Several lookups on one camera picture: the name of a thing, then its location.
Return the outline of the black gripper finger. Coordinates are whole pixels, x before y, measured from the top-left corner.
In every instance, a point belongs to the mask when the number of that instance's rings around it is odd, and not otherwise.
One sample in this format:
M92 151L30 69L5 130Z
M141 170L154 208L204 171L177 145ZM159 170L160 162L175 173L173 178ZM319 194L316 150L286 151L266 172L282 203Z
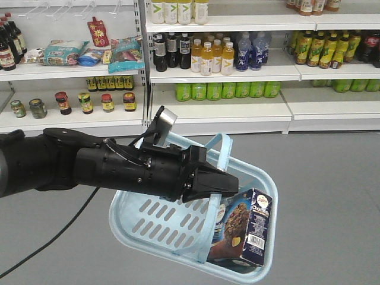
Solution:
M191 201L196 201L196 200L202 200L202 199L207 199L210 198L212 195L220 195L222 198L224 198L224 195L221 193L200 193L200 194L192 194L192 193L183 193L182 194L182 202L187 203Z
M215 167L199 167L195 171L194 196L209 197L211 194L221 194L232 197L238 193L239 179Z

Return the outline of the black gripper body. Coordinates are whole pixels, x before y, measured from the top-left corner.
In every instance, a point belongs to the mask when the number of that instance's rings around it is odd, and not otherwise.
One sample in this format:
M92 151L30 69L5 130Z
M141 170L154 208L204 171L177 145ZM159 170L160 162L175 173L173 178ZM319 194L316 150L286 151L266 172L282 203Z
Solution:
M145 163L145 169L138 192L170 202L182 198L183 193L194 194L195 171L207 164L206 153L206 148L197 145L182 149L174 144L164 148L142 143L138 158Z

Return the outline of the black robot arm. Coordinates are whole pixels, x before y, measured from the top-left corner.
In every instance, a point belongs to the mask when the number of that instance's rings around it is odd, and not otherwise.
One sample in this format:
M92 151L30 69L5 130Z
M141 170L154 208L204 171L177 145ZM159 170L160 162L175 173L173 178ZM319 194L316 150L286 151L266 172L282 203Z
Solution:
M204 147L156 146L160 131L149 129L142 144L117 144L65 128L46 128L36 137L18 129L1 135L1 196L36 189L69 190L90 185L167 201L189 202L212 194L232 197L237 177L207 161Z

